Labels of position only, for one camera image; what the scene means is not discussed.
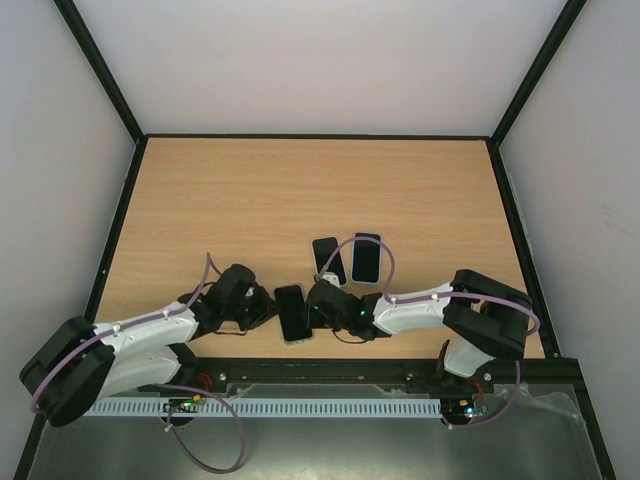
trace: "robotic arm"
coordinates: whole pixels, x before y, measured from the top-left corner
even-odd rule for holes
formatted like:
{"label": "robotic arm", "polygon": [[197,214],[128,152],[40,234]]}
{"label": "robotic arm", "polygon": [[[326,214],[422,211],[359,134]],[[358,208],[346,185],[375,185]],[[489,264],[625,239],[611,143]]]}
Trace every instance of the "robotic arm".
{"label": "robotic arm", "polygon": [[[483,295],[523,309],[495,303],[474,308],[473,297]],[[20,373],[38,411],[58,427],[76,420],[103,397],[148,384],[189,383],[196,358],[185,342],[218,332],[226,320],[247,331],[277,313],[255,274],[239,264],[225,270],[186,308],[192,296],[182,295],[163,309],[121,322],[93,325],[83,317],[65,322]],[[430,290],[361,298],[320,279],[307,297],[313,327],[346,329],[365,340],[448,326],[461,338],[446,347],[444,368],[461,377],[473,375],[493,358],[523,358],[529,321],[524,312],[530,306],[524,293],[470,270],[459,270],[452,282]],[[149,317],[154,319],[141,322]]]}
{"label": "robotic arm", "polygon": [[[255,274],[239,264],[225,270],[206,294],[185,308],[192,295],[121,322],[93,325],[83,317],[67,320],[20,372],[20,381],[32,395],[70,352],[94,343],[45,385],[37,399],[38,411],[54,427],[63,426],[103,397],[152,383],[189,382],[196,359],[185,342],[218,332],[226,320],[246,331],[277,313]],[[139,322],[151,316],[157,318]],[[95,341],[101,334],[105,335]]]}
{"label": "robotic arm", "polygon": [[[475,308],[480,298],[487,302]],[[472,270],[458,270],[452,282],[421,292],[357,297],[319,280],[307,297],[310,321],[345,329],[364,340],[388,337],[414,328],[447,326],[460,335],[449,343],[444,368],[472,376],[494,358],[524,357],[531,299],[526,294]],[[520,305],[520,310],[505,304]]]}

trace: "red wire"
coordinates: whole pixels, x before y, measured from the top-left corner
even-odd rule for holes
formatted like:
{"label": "red wire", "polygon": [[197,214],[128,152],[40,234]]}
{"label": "red wire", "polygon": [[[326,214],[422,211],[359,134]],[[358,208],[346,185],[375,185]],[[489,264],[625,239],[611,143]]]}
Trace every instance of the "red wire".
{"label": "red wire", "polygon": [[207,388],[207,390],[211,390],[211,387],[213,386],[213,380],[211,380],[211,377],[208,374],[199,373],[198,375],[196,375],[196,378],[202,378],[202,380],[204,380],[204,385]]}
{"label": "red wire", "polygon": [[487,408],[489,408],[489,401],[487,400],[487,396],[484,394],[484,390],[482,389],[480,384],[473,378],[471,379],[471,383],[478,389],[478,394],[480,395],[480,397],[482,397],[482,401],[487,406]]}

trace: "gray floor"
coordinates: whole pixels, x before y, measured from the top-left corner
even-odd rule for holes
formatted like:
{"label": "gray floor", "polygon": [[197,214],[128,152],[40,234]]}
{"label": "gray floor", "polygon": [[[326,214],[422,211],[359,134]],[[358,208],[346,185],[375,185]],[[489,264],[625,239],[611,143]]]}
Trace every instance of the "gray floor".
{"label": "gray floor", "polygon": [[[430,419],[246,419],[248,460],[225,478],[599,479],[584,425],[540,407],[516,404],[491,426],[453,432]],[[196,419],[181,433],[211,465],[229,466],[237,455],[232,420]],[[158,418],[85,417],[47,427],[31,473],[66,480],[212,478],[182,454]]]}

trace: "phone screen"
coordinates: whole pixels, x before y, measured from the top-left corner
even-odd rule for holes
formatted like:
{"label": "phone screen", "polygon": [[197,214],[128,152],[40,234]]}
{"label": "phone screen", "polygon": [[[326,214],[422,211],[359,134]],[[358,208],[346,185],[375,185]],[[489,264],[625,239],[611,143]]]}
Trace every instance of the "phone screen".
{"label": "phone screen", "polygon": [[280,326],[285,343],[294,344],[309,340],[313,331],[305,326],[305,304],[299,285],[276,288],[276,302],[280,307]]}
{"label": "phone screen", "polygon": [[[331,254],[338,248],[338,239],[336,237],[316,238],[311,244],[313,245],[313,256],[316,260],[316,272],[320,273]],[[331,260],[328,271],[338,276],[340,285],[347,284],[347,274],[344,271],[340,252]]]}
{"label": "phone screen", "polygon": [[[380,240],[375,233],[356,233],[356,237]],[[380,281],[380,245],[366,240],[353,242],[353,265],[351,278],[354,282],[378,283]]]}

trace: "black frame edge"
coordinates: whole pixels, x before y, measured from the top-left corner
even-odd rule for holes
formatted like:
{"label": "black frame edge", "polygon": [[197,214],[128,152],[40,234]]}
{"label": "black frame edge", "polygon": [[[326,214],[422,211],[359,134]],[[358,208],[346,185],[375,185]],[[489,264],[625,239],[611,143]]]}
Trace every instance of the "black frame edge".
{"label": "black frame edge", "polygon": [[369,135],[331,133],[150,133],[147,136],[149,138],[239,138],[272,140],[489,140],[489,137],[486,135]]}
{"label": "black frame edge", "polygon": [[611,463],[609,452],[607,452],[604,438],[602,438],[602,432],[598,425],[596,412],[593,409],[591,398],[589,397],[589,393],[586,388],[584,392],[576,393],[576,397],[578,398],[578,406],[580,407],[582,418],[587,424],[587,431],[589,433],[589,438],[591,439],[593,451],[596,454],[596,461],[600,467],[600,473],[602,473],[604,480],[616,480],[613,464]]}
{"label": "black frame edge", "polygon": [[584,7],[586,3],[587,0],[568,0],[567,3],[565,3],[564,8],[560,12],[556,22],[553,24],[549,35],[547,35],[547,38],[542,44],[542,47],[540,47],[536,58],[533,60],[531,67],[529,67],[529,70],[518,87],[511,103],[509,103],[507,111],[504,113],[495,132],[491,136],[491,140],[496,145],[500,146],[506,138],[525,103],[527,103],[527,100],[533,93],[533,90],[536,88],[540,78],[542,78],[542,75],[551,63],[551,60],[558,51],[562,41],[567,36],[567,33],[569,33],[571,26],[576,21],[576,18],[578,18],[578,15],[582,11],[582,7]]}
{"label": "black frame edge", "polygon": [[529,249],[527,235],[522,225],[520,212],[518,211],[513,191],[511,190],[509,176],[507,175],[502,156],[500,155],[500,148],[494,142],[488,141],[487,150],[489,151],[491,166],[493,167],[493,173],[496,177],[496,183],[509,224],[509,230],[511,230],[511,238],[513,239],[513,245],[516,250],[516,255],[518,256],[524,283],[533,301],[533,311],[540,317],[539,335],[544,354],[547,358],[558,357],[560,356],[560,347],[553,329],[553,324],[551,323],[547,304],[544,300],[540,280],[538,279],[538,274],[533,263],[533,257]]}
{"label": "black frame edge", "polygon": [[107,276],[109,275],[109,269],[111,268],[111,262],[116,252],[116,246],[118,245],[118,239],[120,238],[120,232],[124,225],[124,219],[129,209],[129,202],[131,201],[131,195],[133,195],[133,189],[138,178],[138,172],[142,165],[142,159],[144,157],[144,151],[147,148],[147,137],[144,136],[140,140],[136,149],[133,152],[133,158],[131,159],[131,165],[127,172],[127,178],[124,181],[122,188],[122,194],[116,207],[116,213],[109,229],[109,236],[107,237],[107,243],[105,244],[102,258],[100,259],[100,266],[96,273],[96,279],[89,295],[89,301],[87,302],[87,308],[84,312],[84,317],[90,322],[95,321],[96,313],[98,313],[98,306],[100,305],[100,299],[102,298],[102,292],[107,283]]}
{"label": "black frame edge", "polygon": [[22,450],[22,455],[20,456],[20,461],[18,462],[18,467],[16,468],[13,480],[26,480],[29,478],[29,472],[33,466],[33,461],[36,458],[36,452],[38,451],[38,446],[40,445],[40,439],[42,438],[42,432],[46,423],[47,421],[42,414],[36,415],[33,419],[31,430],[29,430],[29,435],[27,436],[27,441],[24,444],[24,449]]}
{"label": "black frame edge", "polygon": [[134,142],[144,134],[73,0],[53,0]]}

